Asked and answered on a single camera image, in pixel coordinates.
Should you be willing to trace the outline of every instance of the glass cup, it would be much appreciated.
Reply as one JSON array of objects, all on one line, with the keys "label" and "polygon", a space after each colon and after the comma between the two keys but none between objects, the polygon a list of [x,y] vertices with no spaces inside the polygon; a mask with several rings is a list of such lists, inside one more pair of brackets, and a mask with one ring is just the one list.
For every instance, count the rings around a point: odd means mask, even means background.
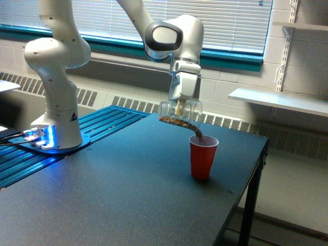
[{"label": "glass cup", "polygon": [[161,101],[158,108],[158,119],[165,123],[189,128],[190,125],[199,128],[202,116],[200,101],[187,100],[183,102]]}]

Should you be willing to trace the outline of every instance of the red solo cup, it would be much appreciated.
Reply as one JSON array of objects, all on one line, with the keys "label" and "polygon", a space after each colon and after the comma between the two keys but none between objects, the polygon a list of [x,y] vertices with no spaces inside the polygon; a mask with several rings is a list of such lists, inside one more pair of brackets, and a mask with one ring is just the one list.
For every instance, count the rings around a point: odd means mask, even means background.
[{"label": "red solo cup", "polygon": [[202,141],[196,136],[191,136],[189,141],[191,176],[196,179],[209,178],[219,141],[214,137],[205,135],[203,135]]}]

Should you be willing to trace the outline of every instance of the white robotic arm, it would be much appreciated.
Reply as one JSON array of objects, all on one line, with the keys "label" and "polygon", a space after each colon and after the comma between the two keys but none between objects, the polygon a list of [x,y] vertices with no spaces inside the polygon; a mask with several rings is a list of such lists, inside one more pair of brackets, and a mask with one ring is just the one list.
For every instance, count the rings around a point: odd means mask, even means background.
[{"label": "white robotic arm", "polygon": [[76,85],[68,80],[66,69],[86,64],[91,50],[78,33],[71,0],[38,0],[38,5],[40,18],[53,38],[39,38],[25,47],[25,60],[41,77],[46,92],[46,112],[31,127],[47,130],[34,144],[49,150],[72,148],[81,144],[82,138]]},{"label": "white robotic arm", "polygon": [[171,56],[172,81],[169,100],[182,109],[186,100],[198,99],[195,93],[200,80],[199,55],[202,49],[204,27],[190,15],[154,22],[142,0],[117,0],[139,32],[147,55],[156,61]]}]

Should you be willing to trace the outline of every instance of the wall shelf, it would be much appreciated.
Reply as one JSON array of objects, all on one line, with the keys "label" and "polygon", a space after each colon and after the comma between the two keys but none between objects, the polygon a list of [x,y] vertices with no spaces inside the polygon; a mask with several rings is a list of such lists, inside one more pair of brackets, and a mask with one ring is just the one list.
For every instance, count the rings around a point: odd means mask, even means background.
[{"label": "wall shelf", "polygon": [[239,88],[230,99],[328,117],[328,100],[265,89]]},{"label": "wall shelf", "polygon": [[275,26],[283,26],[288,28],[296,28],[302,30],[317,30],[317,31],[328,31],[328,26],[300,24],[300,23],[288,23],[288,22],[273,22]]},{"label": "wall shelf", "polygon": [[0,92],[10,91],[18,88],[20,88],[18,84],[3,81],[0,79]]}]

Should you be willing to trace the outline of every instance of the window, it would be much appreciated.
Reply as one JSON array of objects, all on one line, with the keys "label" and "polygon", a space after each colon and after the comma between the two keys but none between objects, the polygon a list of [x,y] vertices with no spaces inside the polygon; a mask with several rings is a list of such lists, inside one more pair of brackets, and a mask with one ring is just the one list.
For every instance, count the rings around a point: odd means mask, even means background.
[{"label": "window", "polygon": [[[204,49],[263,54],[273,0],[144,0],[154,20],[182,14],[202,20]],[[72,0],[81,34],[141,41],[115,0]],[[44,29],[37,0],[0,0],[0,24]]]}]

